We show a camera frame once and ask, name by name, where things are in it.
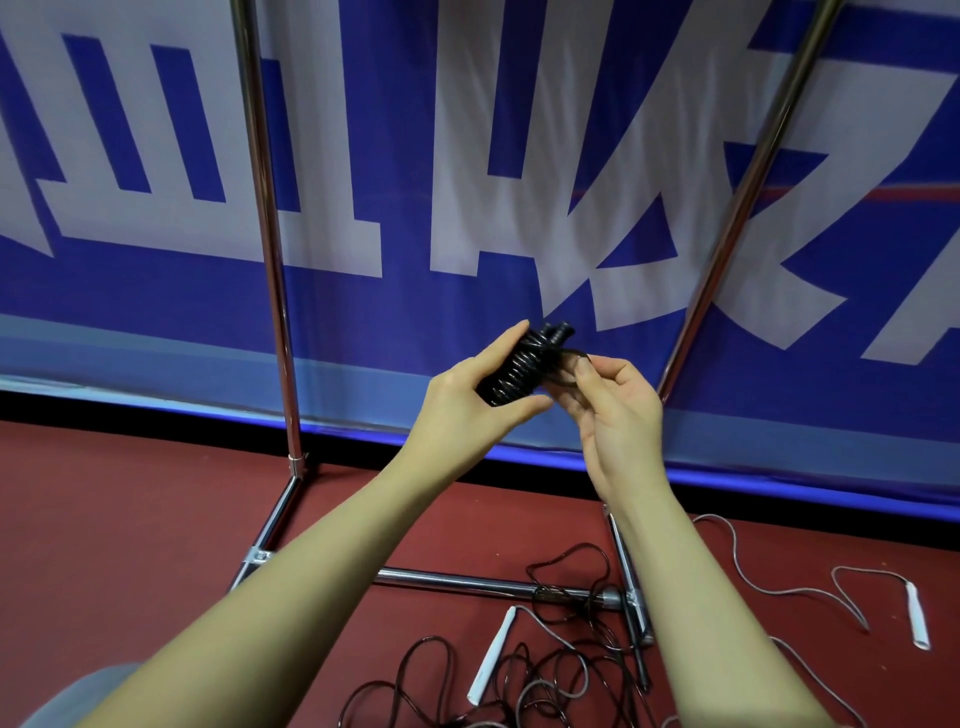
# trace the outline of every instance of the white jump rope handle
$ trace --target white jump rope handle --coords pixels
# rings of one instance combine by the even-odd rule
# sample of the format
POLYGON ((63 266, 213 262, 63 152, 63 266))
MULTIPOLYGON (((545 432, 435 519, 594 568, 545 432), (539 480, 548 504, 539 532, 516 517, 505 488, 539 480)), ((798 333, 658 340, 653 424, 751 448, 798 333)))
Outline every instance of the white jump rope handle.
POLYGON ((920 649, 930 649, 930 637, 926 634, 924 608, 920 606, 920 595, 913 582, 906 583, 906 611, 910 615, 910 630, 913 632, 913 644, 920 649))
POLYGON ((511 607, 507 610, 507 614, 503 618, 503 624, 500 625, 493 642, 490 643, 487 655, 480 663, 477 676, 473 678, 473 685, 470 686, 470 691, 467 693, 467 700, 469 700, 470 705, 480 705, 480 701, 483 700, 483 693, 487 690, 487 683, 490 682, 490 677, 493 675, 493 668, 500 657, 500 652, 503 651, 503 644, 507 641, 507 633, 510 631, 510 625, 514 623, 515 617, 516 607, 511 607))

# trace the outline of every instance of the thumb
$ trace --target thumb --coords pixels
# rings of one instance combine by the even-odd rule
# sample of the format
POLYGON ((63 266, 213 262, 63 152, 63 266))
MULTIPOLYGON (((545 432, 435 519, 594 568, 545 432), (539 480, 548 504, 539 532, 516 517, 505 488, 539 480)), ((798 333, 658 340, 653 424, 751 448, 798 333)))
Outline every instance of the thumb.
POLYGON ((609 410, 615 405, 615 397, 588 357, 581 356, 577 359, 573 374, 577 377, 577 388, 587 398, 594 412, 609 410))
POLYGON ((546 412, 552 404, 553 400, 546 395, 533 395, 496 407, 495 410, 500 422, 504 425, 504 434, 506 434, 517 425, 523 425, 541 412, 546 412))

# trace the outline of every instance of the banner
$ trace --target banner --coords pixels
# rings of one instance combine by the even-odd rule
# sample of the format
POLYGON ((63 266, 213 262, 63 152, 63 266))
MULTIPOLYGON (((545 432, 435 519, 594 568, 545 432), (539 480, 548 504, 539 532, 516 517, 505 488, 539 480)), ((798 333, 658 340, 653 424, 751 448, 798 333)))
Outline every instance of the banner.
MULTIPOLYGON (((522 318, 656 382, 814 7, 262 5, 305 415, 402 430, 522 318)), ((4 386, 277 413, 228 3, 7 0, 0 36, 4 386)), ((960 484, 958 73, 960 2, 842 10, 671 400, 670 460, 960 484)), ((512 442, 578 446, 560 412, 512 442)))

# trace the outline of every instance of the chrome frame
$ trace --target chrome frame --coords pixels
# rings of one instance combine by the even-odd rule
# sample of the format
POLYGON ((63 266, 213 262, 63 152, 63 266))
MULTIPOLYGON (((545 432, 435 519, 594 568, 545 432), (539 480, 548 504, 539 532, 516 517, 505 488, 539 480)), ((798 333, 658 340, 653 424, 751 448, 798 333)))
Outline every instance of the chrome frame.
MULTIPOLYGON (((663 370, 658 393, 664 403, 673 392, 677 377, 686 362, 710 302, 713 300, 726 272, 733 250, 746 227, 750 212, 754 208, 774 156, 780 148, 783 136, 800 101, 813 65, 820 55, 824 42, 842 6, 843 0, 821 0, 818 3, 804 40, 780 81, 777 96, 767 112, 750 166, 731 199, 709 265, 698 284, 690 306, 686 310, 683 328, 663 370)), ((305 459, 300 443, 300 409, 297 400, 297 382, 283 278, 283 258, 267 130, 267 111, 260 70, 256 6, 254 0, 230 0, 230 9, 236 39, 240 84, 243 89, 244 112, 250 142, 253 184, 263 243, 264 264, 267 269, 267 280, 270 288, 271 312, 276 337, 276 360, 279 368, 280 392, 283 399, 283 414, 290 458, 290 479, 270 517, 250 548, 247 558, 242 562, 240 571, 233 579, 230 585, 232 591, 273 555, 271 548, 279 535, 280 526, 302 490, 305 459)), ((613 542, 616 546, 617 560, 623 574, 626 603, 624 604, 620 600, 619 595, 616 599, 613 599, 611 595, 602 595, 599 598, 598 605, 605 609, 624 611, 631 642, 633 645, 637 645, 635 656, 638 679, 647 689, 649 688, 649 679, 646 675, 639 645, 652 643, 653 632, 643 595, 636 579, 633 562, 620 538, 616 521, 609 513, 608 519, 613 542)), ((509 598, 532 598, 536 590, 535 585, 530 583, 390 568, 381 569, 374 583, 509 598)), ((568 591, 571 596, 575 595, 578 598, 586 598, 587 596, 584 590, 570 589, 568 591)))

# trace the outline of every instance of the metal pole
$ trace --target metal pole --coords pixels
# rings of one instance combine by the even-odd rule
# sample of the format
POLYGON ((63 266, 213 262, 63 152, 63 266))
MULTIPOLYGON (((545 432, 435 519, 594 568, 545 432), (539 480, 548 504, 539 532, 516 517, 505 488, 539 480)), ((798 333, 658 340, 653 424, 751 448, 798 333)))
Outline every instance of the metal pole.
MULTIPOLYGON (((253 573, 273 558, 274 552, 267 549, 251 548, 250 556, 244 562, 246 573, 253 573)), ((238 574, 236 583, 242 581, 238 574)), ((545 590, 530 581, 509 581, 506 579, 484 579, 478 576, 462 576, 453 573, 438 573, 436 571, 419 571, 413 569, 393 569, 384 567, 375 579, 374 584, 384 587, 407 587, 413 589, 427 589, 435 592, 448 592, 474 596, 494 596, 505 599, 523 599, 532 601, 536 596, 541 601, 553 604, 582 603, 593 599, 594 606, 611 612, 623 610, 623 599, 616 587, 607 587, 595 595, 587 589, 579 587, 554 587, 545 590)))
POLYGON ((276 214, 274 167, 270 158, 270 137, 267 133, 267 107, 263 98, 263 77, 260 73, 260 36, 256 26, 256 4, 253 0, 230 0, 230 12, 233 15, 240 87, 243 89, 243 108, 247 119, 247 139, 250 143, 256 211, 260 218, 263 262, 267 268, 270 309, 274 317, 276 364, 280 372, 280 395, 283 398, 283 418, 287 427, 290 475, 303 478, 300 407, 297 403, 297 378, 294 374, 287 294, 283 282, 283 251, 280 248, 280 227, 276 214))
POLYGON ((263 528, 260 529, 259 535, 256 537, 256 541, 253 542, 253 546, 250 547, 250 550, 247 551, 247 558, 243 560, 243 563, 240 565, 240 571, 237 572, 237 575, 233 577, 233 581, 230 583, 229 591, 233 591, 240 583, 250 576, 254 571, 257 570, 261 564, 264 564, 267 559, 270 558, 270 555, 273 553, 270 551, 273 541, 279 535, 279 527, 283 523, 284 518, 287 513, 290 512, 290 508, 293 505, 296 496, 300 492, 300 486, 302 485, 302 478, 292 475, 290 480, 287 481, 287 487, 283 489, 283 493, 280 494, 279 500, 274 506, 274 510, 271 511, 270 516, 267 518, 267 522, 263 524, 263 528))
POLYGON ((743 179, 737 186, 736 192, 733 193, 724 216, 723 226, 720 228, 720 234, 713 246, 709 264, 697 285, 690 306, 686 309, 684 326, 681 328, 677 342, 670 353, 670 358, 667 359, 666 367, 663 369, 657 392, 664 404, 670 398, 677 384, 677 377, 680 375, 680 371, 690 353, 690 348, 693 346, 693 341, 700 330, 700 325, 704 322, 710 303, 713 301, 717 288, 727 271, 733 250, 747 227, 747 221, 750 219, 750 213, 754 209, 763 183, 767 179, 770 165, 783 142, 783 136, 786 134, 790 120, 797 110, 806 82, 810 78, 810 71, 813 70, 813 65, 820 56, 824 43, 842 7, 843 0, 820 0, 817 3, 813 19, 810 20, 810 25, 806 29, 806 35, 800 44, 800 48, 793 55, 793 60, 783 75, 782 81, 780 81, 777 96, 774 98, 770 110, 767 111, 763 128, 760 130, 760 137, 756 143, 754 156, 750 160, 750 166, 747 167, 743 179))

